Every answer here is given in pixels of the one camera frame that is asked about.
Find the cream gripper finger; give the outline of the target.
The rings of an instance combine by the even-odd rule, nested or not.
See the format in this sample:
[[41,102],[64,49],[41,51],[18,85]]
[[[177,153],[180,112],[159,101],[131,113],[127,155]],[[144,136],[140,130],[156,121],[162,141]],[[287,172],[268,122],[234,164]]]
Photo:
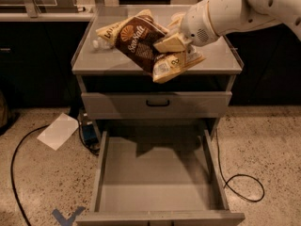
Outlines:
[[174,25],[179,24],[182,21],[184,16],[184,12],[178,12],[171,16],[171,22],[169,23],[168,27],[172,27]]
[[176,33],[170,37],[162,38],[153,44],[160,53],[181,52],[186,49],[190,40],[182,33]]

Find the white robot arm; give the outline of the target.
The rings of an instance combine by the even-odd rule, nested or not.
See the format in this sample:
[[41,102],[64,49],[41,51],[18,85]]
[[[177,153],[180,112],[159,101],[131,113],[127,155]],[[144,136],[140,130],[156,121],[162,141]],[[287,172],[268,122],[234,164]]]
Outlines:
[[301,0],[202,0],[171,24],[171,31],[154,43],[161,53],[201,47],[232,32],[285,24],[301,40]]

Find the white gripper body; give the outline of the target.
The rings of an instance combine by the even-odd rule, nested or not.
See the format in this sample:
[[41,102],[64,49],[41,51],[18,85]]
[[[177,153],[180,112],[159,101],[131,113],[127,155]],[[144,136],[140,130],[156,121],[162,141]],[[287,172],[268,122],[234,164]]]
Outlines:
[[186,11],[181,31],[195,46],[202,47],[219,39],[209,15],[209,0],[202,0]]

